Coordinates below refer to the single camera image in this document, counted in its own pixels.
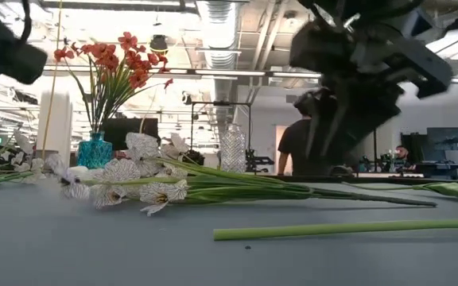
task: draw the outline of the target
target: blue glass vase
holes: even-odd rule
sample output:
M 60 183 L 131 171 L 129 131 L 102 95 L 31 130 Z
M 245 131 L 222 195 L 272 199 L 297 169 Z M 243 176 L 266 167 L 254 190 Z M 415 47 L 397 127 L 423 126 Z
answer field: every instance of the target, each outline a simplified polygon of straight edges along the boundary
M 112 143 L 103 140 L 104 132 L 90 132 L 90 141 L 79 143 L 77 165 L 89 169 L 103 168 L 112 159 Z

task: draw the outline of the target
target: black shirt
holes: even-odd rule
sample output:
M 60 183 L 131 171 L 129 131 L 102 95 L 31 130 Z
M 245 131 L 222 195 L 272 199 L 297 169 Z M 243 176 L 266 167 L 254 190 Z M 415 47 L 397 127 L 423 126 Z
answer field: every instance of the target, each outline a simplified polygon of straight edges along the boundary
M 301 119 L 289 126 L 280 140 L 278 152 L 290 154 L 293 159 L 293 176 L 329 174 L 329 166 L 310 162 L 305 155 L 309 135 L 310 119 Z

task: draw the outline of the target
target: table surface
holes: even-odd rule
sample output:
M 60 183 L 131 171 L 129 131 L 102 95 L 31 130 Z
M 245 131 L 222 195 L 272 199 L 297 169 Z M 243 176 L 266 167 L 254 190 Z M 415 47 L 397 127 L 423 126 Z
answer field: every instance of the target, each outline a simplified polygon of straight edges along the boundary
M 385 195 L 436 209 L 309 199 L 176 206 L 148 218 L 139 203 L 97 211 L 58 191 L 50 181 L 0 186 L 0 286 L 458 285 L 458 230 L 212 240 L 215 228 L 458 218 L 458 201 L 430 193 Z

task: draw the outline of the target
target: man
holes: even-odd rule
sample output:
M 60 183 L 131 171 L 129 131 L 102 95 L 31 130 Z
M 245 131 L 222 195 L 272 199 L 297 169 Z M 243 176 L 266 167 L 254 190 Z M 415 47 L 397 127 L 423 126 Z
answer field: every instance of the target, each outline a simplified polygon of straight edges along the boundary
M 278 175 L 283 176 L 289 155 L 293 159 L 293 176 L 328 175 L 330 168 L 327 165 L 313 163 L 307 160 L 305 151 L 310 128 L 310 115 L 303 107 L 297 106 L 301 120 L 289 126 L 278 145 Z
M 395 148 L 395 158 L 404 162 L 402 170 L 413 171 L 416 167 L 409 157 L 408 149 L 403 145 L 399 145 Z

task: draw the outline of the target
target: glass vase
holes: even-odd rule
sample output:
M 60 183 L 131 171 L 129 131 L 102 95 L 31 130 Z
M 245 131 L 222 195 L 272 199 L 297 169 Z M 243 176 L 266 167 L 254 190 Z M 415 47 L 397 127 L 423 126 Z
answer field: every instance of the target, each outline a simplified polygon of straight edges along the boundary
M 112 159 L 112 143 L 103 140 L 104 132 L 90 132 L 91 139 L 79 143 L 77 165 L 103 168 Z
M 246 171 L 245 133 L 237 124 L 228 124 L 220 137 L 222 171 L 243 173 Z

